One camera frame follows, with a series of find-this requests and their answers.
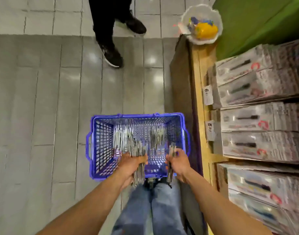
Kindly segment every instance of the basket handle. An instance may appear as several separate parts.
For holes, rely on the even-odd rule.
[[[89,160],[89,162],[91,161],[90,155],[89,155],[89,139],[91,136],[92,132],[89,132],[86,136],[86,142],[85,142],[85,157]]]
[[[190,137],[190,133],[188,132],[188,130],[185,128],[184,131],[186,132],[186,137],[188,140],[188,152],[187,152],[187,156],[189,156],[191,154],[191,137]]]

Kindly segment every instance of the forearm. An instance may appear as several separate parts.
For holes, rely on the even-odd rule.
[[[115,171],[83,200],[49,223],[37,235],[98,234],[107,215],[120,195],[124,178]]]
[[[188,170],[184,178],[215,235],[272,235],[260,221],[224,198],[193,169]]]

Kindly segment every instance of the jeans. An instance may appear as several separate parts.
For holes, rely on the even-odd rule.
[[[96,40],[112,37],[115,19],[121,22],[129,17],[132,0],[89,0]]]
[[[186,235],[175,189],[163,183],[158,183],[152,190],[142,185],[136,187],[117,219],[112,235],[144,235],[150,211],[154,235]]]

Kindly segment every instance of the bundle of utensils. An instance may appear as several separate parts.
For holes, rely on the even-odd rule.
[[[172,142],[171,145],[169,146],[169,157],[175,157],[175,155],[176,155],[175,148],[176,147],[177,146],[175,145],[175,143]],[[173,169],[172,169],[171,163],[168,162],[167,182],[171,183],[172,178],[173,178]]]
[[[113,148],[115,149],[115,154],[121,156],[126,151],[128,138],[132,138],[134,127],[130,125],[117,125],[113,130]]]
[[[151,149],[156,154],[159,146],[164,146],[167,139],[167,130],[163,125],[153,126],[150,132]]]
[[[128,137],[128,152],[131,157],[141,157],[147,154],[148,144],[133,137]],[[145,181],[145,163],[141,163],[133,174],[133,185],[143,184]]]

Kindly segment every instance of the wooden display stand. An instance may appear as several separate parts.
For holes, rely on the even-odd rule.
[[[204,106],[202,87],[206,86],[206,72],[216,61],[216,44],[192,45],[184,36],[179,40],[170,64],[174,111],[182,112],[192,135],[192,156],[201,159],[204,178],[217,188],[215,165],[228,161],[223,155],[213,154],[206,140],[205,121],[210,120],[211,106]]]

